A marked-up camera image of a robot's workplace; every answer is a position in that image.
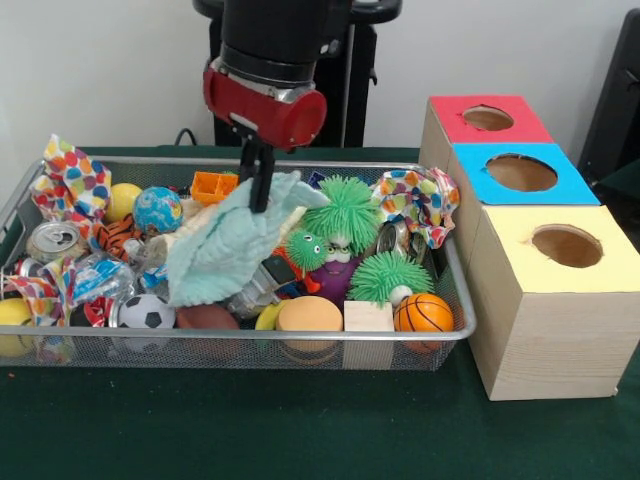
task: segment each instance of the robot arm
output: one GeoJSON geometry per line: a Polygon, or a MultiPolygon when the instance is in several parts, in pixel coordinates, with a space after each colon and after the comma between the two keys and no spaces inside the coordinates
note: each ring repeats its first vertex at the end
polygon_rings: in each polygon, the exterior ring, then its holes
{"type": "Polygon", "coordinates": [[[251,210],[266,208],[274,148],[309,145],[326,118],[316,62],[339,53],[349,23],[382,23],[402,0],[193,0],[222,22],[222,48],[204,74],[209,109],[245,139],[240,181],[253,177],[251,210]],[[259,161],[256,170],[255,162],[259,161]]]}

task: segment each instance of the wire mesh tray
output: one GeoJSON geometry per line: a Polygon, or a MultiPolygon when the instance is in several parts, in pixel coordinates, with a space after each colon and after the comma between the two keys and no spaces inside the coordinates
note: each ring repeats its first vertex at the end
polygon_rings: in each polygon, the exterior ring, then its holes
{"type": "MultiPolygon", "coordinates": [[[[113,173],[113,183],[189,185],[198,171],[228,172],[237,160],[94,157],[113,173]]],[[[415,164],[279,161],[276,170],[299,170],[303,180],[313,172],[356,176],[368,184],[393,169],[424,171],[415,164]]],[[[42,216],[28,188],[42,173],[34,164],[0,212],[0,263],[13,264],[42,216]]],[[[473,304],[454,242],[428,256],[436,294],[450,306],[455,329],[446,333],[265,332],[255,330],[143,330],[83,327],[0,326],[3,341],[34,343],[32,353],[3,357],[5,366],[154,367],[154,368],[322,368],[364,370],[438,369],[456,342],[476,326],[473,304]]]]}

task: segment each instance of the green spiky ball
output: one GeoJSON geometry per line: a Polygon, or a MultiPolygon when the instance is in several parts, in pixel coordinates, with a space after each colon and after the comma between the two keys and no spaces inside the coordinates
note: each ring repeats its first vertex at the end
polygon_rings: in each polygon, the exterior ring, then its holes
{"type": "Polygon", "coordinates": [[[289,260],[305,272],[319,269],[327,261],[327,242],[306,230],[296,230],[289,235],[285,251],[289,260]]]}
{"type": "Polygon", "coordinates": [[[382,252],[367,258],[351,277],[349,299],[375,302],[390,301],[391,291],[405,285],[413,293],[433,293],[433,279],[420,265],[398,252],[382,252]]]}
{"type": "Polygon", "coordinates": [[[373,244],[380,226],[371,190],[358,178],[336,175],[321,181],[320,191],[331,203],[308,210],[302,217],[305,228],[338,245],[342,242],[335,239],[343,239],[354,255],[360,255],[373,244]]]}

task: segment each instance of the red box top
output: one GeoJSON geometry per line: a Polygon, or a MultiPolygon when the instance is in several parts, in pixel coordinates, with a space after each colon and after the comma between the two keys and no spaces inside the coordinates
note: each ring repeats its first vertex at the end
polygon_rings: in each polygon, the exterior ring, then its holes
{"type": "Polygon", "coordinates": [[[431,97],[453,143],[554,143],[523,97],[473,95],[431,97]]]}

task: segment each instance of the light blue cloth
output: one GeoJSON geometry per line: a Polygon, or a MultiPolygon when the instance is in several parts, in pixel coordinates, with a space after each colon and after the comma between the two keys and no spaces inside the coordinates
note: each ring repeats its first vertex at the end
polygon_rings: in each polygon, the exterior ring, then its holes
{"type": "Polygon", "coordinates": [[[176,241],[167,258],[170,303],[175,307],[209,305],[242,290],[260,262],[278,243],[280,226],[297,207],[329,203],[300,181],[300,172],[275,173],[264,213],[252,213],[253,180],[241,183],[220,203],[209,223],[176,241]]]}

